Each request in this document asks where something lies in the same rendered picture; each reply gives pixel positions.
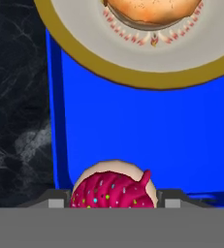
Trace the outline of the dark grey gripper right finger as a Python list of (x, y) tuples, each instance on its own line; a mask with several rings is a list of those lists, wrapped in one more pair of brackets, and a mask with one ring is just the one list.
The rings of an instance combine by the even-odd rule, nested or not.
[(156, 191), (158, 208), (184, 208), (200, 207), (209, 208), (209, 205), (201, 200), (190, 199), (181, 190), (160, 189)]

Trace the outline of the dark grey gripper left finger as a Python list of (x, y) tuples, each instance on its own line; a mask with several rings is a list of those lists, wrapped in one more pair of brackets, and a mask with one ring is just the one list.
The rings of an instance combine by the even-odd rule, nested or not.
[(70, 190), (49, 189), (46, 190), (37, 199), (23, 203), (20, 205), (20, 207), (66, 208), (69, 206), (70, 197)]

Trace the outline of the pink frosted cupcake with sprinkles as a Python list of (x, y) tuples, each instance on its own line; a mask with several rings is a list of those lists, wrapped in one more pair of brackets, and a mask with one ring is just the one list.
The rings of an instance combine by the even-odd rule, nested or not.
[(77, 180), (72, 208), (156, 208), (156, 189), (150, 170), (112, 160), (86, 169)]

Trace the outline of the blue tray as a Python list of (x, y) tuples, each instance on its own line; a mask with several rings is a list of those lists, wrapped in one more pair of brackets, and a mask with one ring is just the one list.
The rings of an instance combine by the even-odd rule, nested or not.
[(94, 76), (47, 37), (54, 184), (70, 189), (99, 161), (151, 171), (163, 198), (224, 207), (224, 76), (145, 91)]

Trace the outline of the white bowl with gold rim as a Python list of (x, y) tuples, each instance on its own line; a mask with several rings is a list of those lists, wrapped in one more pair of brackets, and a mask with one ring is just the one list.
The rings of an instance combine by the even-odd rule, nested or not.
[(224, 0), (203, 0), (166, 29), (133, 29), (100, 0), (34, 0), (55, 41), (84, 68), (142, 89), (177, 89), (224, 75)]

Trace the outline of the orange glazed donut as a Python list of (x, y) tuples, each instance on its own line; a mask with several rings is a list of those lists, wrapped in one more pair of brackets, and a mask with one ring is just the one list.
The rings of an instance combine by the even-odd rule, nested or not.
[(145, 24), (165, 25), (191, 16), (202, 0), (103, 0), (126, 19)]

